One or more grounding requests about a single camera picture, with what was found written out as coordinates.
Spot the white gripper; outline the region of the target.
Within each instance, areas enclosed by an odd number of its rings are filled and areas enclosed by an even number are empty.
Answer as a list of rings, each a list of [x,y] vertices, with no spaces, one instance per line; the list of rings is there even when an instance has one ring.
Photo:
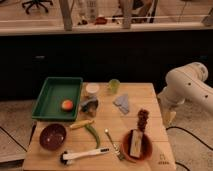
[[[159,98],[162,120],[165,127],[169,126],[176,116],[176,104],[165,97]]]

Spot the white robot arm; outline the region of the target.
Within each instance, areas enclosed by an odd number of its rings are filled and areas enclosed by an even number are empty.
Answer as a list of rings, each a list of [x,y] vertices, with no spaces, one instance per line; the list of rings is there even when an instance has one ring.
[[[174,68],[166,74],[166,86],[157,95],[165,127],[175,118],[175,108],[186,99],[213,114],[213,88],[205,84],[207,78],[207,67],[200,62]]]

